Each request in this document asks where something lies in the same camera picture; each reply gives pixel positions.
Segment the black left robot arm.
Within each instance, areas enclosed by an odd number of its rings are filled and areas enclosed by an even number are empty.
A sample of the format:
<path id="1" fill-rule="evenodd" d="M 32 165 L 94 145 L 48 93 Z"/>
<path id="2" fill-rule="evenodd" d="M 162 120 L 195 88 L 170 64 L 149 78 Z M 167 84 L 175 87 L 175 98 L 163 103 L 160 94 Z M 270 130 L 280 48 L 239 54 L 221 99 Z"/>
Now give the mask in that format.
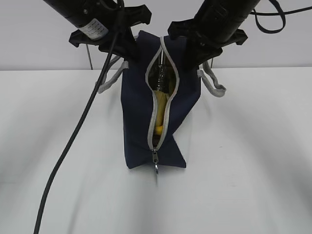
<path id="1" fill-rule="evenodd" d="M 73 46 L 93 45 L 125 60 L 139 60 L 131 28 L 150 23 L 152 13 L 145 4 L 126 7 L 122 0 L 47 0 L 46 4 L 76 27 L 69 38 Z"/>

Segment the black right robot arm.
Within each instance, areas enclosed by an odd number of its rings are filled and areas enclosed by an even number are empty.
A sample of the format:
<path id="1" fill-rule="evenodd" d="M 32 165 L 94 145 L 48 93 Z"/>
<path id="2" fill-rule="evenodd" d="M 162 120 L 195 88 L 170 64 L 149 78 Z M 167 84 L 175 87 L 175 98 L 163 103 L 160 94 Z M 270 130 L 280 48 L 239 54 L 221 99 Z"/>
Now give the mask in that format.
<path id="1" fill-rule="evenodd" d="M 258 3 L 257 0 L 205 0 L 194 18 L 171 22 L 170 39 L 186 38 L 184 69 L 192 70 L 220 56 L 227 45 L 242 45 L 248 37 L 239 27 Z"/>

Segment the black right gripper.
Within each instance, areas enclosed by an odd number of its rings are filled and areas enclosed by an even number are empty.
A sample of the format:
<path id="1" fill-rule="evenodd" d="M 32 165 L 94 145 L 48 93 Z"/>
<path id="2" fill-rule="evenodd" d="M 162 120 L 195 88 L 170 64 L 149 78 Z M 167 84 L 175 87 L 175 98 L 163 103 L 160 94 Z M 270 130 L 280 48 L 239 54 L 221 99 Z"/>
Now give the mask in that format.
<path id="1" fill-rule="evenodd" d="M 247 40 L 246 33 L 237 29 L 225 42 L 217 42 L 199 31 L 193 20 L 173 21 L 168 28 L 170 39 L 184 37 L 185 45 L 181 58 L 181 71 L 196 71 L 201 63 L 222 54 L 222 48 L 230 45 L 242 45 Z"/>

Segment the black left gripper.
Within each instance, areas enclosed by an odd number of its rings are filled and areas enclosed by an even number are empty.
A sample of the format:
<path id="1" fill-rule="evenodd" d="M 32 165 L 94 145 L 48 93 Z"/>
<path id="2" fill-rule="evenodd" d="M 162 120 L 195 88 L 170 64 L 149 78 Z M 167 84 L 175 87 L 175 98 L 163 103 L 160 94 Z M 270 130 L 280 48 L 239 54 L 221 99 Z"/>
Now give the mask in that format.
<path id="1" fill-rule="evenodd" d="M 73 46 L 94 45 L 101 52 L 108 53 L 113 45 L 112 53 L 124 58 L 121 69 L 131 69 L 133 66 L 139 70 L 146 69 L 143 44 L 135 40 L 131 30 L 132 26 L 150 23 L 152 13 L 146 5 L 94 5 L 85 7 L 81 15 L 89 17 L 90 21 L 71 33 L 69 42 Z"/>

